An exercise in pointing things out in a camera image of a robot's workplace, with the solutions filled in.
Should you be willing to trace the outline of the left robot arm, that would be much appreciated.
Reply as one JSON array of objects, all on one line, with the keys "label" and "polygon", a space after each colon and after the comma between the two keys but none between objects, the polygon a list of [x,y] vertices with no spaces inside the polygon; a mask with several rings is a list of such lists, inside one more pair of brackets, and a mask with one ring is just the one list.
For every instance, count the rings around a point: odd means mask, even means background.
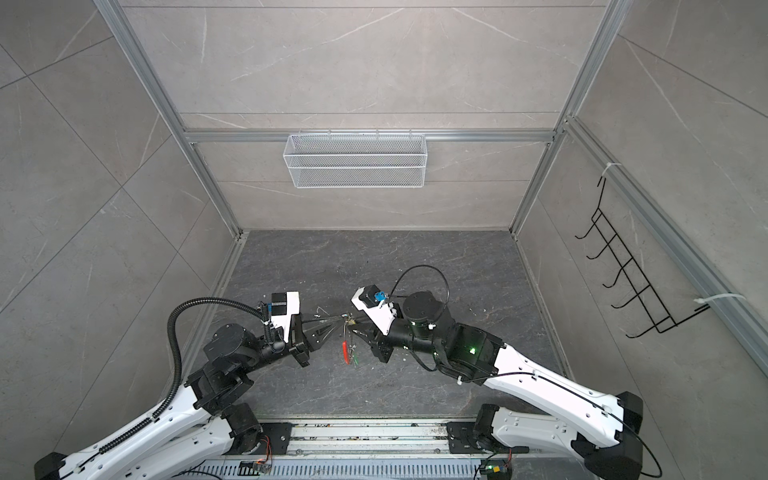
[{"label": "left robot arm", "polygon": [[348,316],[287,325],[266,324],[257,336],[230,323],[205,346],[205,364],[188,377],[176,375],[155,407],[90,447],[53,452],[34,466],[37,479],[170,479],[208,459],[249,453],[264,441],[262,425],[243,395],[251,372],[284,357],[305,366],[311,352],[348,321]]}]

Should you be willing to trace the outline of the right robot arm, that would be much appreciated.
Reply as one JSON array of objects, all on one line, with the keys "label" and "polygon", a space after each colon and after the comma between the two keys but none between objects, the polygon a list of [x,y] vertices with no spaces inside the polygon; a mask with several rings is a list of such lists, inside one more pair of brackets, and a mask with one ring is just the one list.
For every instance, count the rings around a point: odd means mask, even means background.
[{"label": "right robot arm", "polygon": [[601,479],[637,479],[644,447],[643,401],[580,385],[527,358],[501,338],[457,322],[429,291],[397,302],[370,285],[351,299],[359,314],[353,332],[381,362],[396,349],[429,355],[434,370],[459,384],[477,384],[521,399],[536,414],[485,404],[473,427],[481,450],[541,449],[571,455]]}]

